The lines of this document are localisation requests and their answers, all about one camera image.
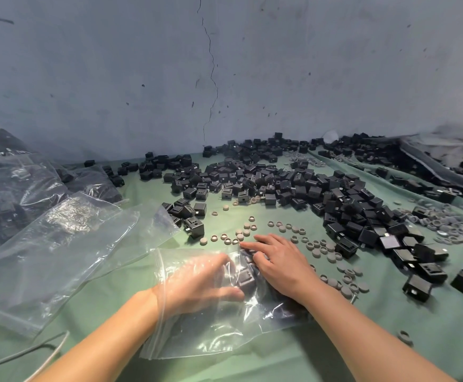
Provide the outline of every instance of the concrete wall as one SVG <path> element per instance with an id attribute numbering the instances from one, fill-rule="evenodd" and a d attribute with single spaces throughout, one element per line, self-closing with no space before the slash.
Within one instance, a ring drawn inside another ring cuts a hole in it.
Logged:
<path id="1" fill-rule="evenodd" d="M 0 127 L 60 160 L 463 121 L 463 0 L 0 0 L 0 18 Z"/>

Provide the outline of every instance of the table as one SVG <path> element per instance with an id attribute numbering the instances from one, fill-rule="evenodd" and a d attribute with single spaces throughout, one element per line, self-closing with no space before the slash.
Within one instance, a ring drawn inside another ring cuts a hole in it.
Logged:
<path id="1" fill-rule="evenodd" d="M 350 167 L 344 163 L 327 160 L 328 166 L 316 168 L 315 172 L 331 175 L 333 170 L 340 169 L 345 173 L 354 173 L 367 182 L 366 188 L 384 200 L 389 206 L 397 208 L 393 201 L 400 201 L 401 208 L 412 209 L 409 198 L 422 198 L 389 182 Z M 202 158 L 201 154 L 193 155 L 193 162 L 200 164 L 202 169 L 207 164 L 222 161 L 223 156 Z M 289 163 L 286 156 L 279 157 L 277 165 Z M 142 182 L 139 173 L 129 173 L 125 186 L 120 191 L 130 199 L 125 206 L 133 206 L 144 201 L 174 202 L 180 195 L 170 191 L 170 185 L 163 180 Z M 210 193 L 206 200 L 207 216 L 203 219 L 205 236 L 228 233 L 234 235 L 236 228 L 241 228 L 248 221 L 249 215 L 254 215 L 258 225 L 258 233 L 275 232 L 277 228 L 269 228 L 267 222 L 280 220 L 305 228 L 310 240 L 325 238 L 321 218 L 309 209 L 295 211 L 291 207 L 267 209 L 263 204 L 232 206 L 231 201 L 222 200 L 220 194 Z M 222 206 L 230 206 L 228 212 L 222 211 Z M 218 216 L 210 213 L 216 210 Z M 426 242 L 433 242 L 436 233 L 421 227 L 426 236 Z M 193 242 L 185 232 L 166 241 L 161 247 L 167 249 L 200 247 Z M 210 242 L 205 248 L 220 249 L 224 247 L 222 240 Z M 301 251 L 308 257 L 310 263 L 316 266 L 319 274 L 340 279 L 342 274 L 336 269 L 336 264 L 329 263 L 325 256 L 320 259 L 312 257 L 303 244 Z M 451 251 L 448 264 L 444 267 L 452 279 L 463 268 L 463 245 L 446 246 Z M 362 294 L 355 306 L 375 322 L 391 333 L 399 330 L 407 331 L 414 341 L 414 349 L 436 366 L 453 377 L 463 380 L 463 294 L 450 287 L 447 283 L 435 287 L 432 297 L 425 304 L 418 303 L 405 296 L 401 290 L 406 281 L 402 274 L 378 250 L 359 250 L 350 260 L 362 267 L 364 276 L 361 281 L 368 283 L 370 292 Z M 146 256 L 123 268 L 105 276 L 89 281 L 60 310 L 58 316 L 48 325 L 37 342 L 49 338 L 65 329 L 70 330 L 69 340 L 63 347 L 63 352 L 69 350 L 86 335 L 97 328 L 113 314 L 135 292 L 153 285 L 154 263 Z M 2 333 L 0 346 L 8 346 L 14 339 Z M 0 366 L 0 380 L 22 380 L 30 375 L 48 356 L 50 350 L 40 350 L 19 361 Z M 205 357 L 185 359 L 163 359 L 147 361 L 135 356 L 120 376 L 120 381 L 286 381 L 296 379 L 347 381 L 353 380 L 339 353 L 326 337 L 317 323 L 308 323 L 301 327 L 263 334 L 250 343 L 230 353 L 208 355 Z"/>

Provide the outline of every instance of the hand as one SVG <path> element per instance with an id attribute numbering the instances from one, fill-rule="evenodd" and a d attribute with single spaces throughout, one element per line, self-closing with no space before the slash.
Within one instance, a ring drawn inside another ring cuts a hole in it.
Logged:
<path id="1" fill-rule="evenodd" d="M 224 253 L 199 256 L 184 264 L 164 283 L 156 285 L 152 290 L 157 296 L 158 308 L 164 306 L 164 318 L 199 311 L 220 299 L 243 301 L 244 293 L 240 288 L 220 287 L 227 263 L 234 269 Z"/>
<path id="2" fill-rule="evenodd" d="M 321 281 L 306 257 L 284 237 L 271 233 L 268 236 L 255 235 L 254 239 L 258 242 L 244 241 L 240 246 L 257 251 L 253 260 L 267 282 L 283 295 L 304 304 L 305 291 Z"/>

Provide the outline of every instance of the cable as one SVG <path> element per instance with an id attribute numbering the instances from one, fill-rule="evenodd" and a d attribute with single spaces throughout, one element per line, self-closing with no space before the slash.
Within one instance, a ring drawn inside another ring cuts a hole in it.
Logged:
<path id="1" fill-rule="evenodd" d="M 54 337 L 52 338 L 49 338 L 47 340 L 45 340 L 44 342 L 40 343 L 40 344 L 36 344 L 35 346 L 31 346 L 31 347 L 28 347 L 28 348 L 25 348 L 24 350 L 22 351 L 19 351 L 15 354 L 12 354 L 12 355 L 9 355 L 8 357 L 5 357 L 5 358 L 2 358 L 0 359 L 0 365 L 3 365 L 4 363 L 7 363 L 7 362 L 10 362 L 10 361 L 13 361 L 14 359 L 18 359 L 20 357 L 22 357 L 23 355 L 26 355 L 28 353 L 32 353 L 34 352 L 35 350 L 41 348 L 41 347 L 44 347 L 46 346 L 46 344 L 52 340 L 55 340 L 56 338 L 59 338 L 61 337 L 62 335 L 65 336 L 63 337 L 62 339 L 62 342 L 58 345 L 58 347 L 53 351 L 53 353 L 49 356 L 48 359 L 46 359 L 46 361 L 37 369 L 37 371 L 30 377 L 28 378 L 26 381 L 30 381 L 31 379 L 33 379 L 35 376 L 38 375 L 38 373 L 40 373 L 44 367 L 50 362 L 51 359 L 53 359 L 53 357 L 60 351 L 61 347 L 63 346 L 63 344 L 65 343 L 65 341 L 67 340 L 67 338 L 69 337 L 69 331 L 64 331 L 58 335 L 55 335 Z"/>

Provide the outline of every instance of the person's right arm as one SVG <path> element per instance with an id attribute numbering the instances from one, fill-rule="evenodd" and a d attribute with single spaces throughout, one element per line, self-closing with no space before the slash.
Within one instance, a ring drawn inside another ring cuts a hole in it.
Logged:
<path id="1" fill-rule="evenodd" d="M 240 245 L 258 251 L 254 262 L 274 288 L 308 309 L 357 381 L 455 380 L 322 282 L 293 243 L 273 234 L 254 238 L 257 242 Z"/>

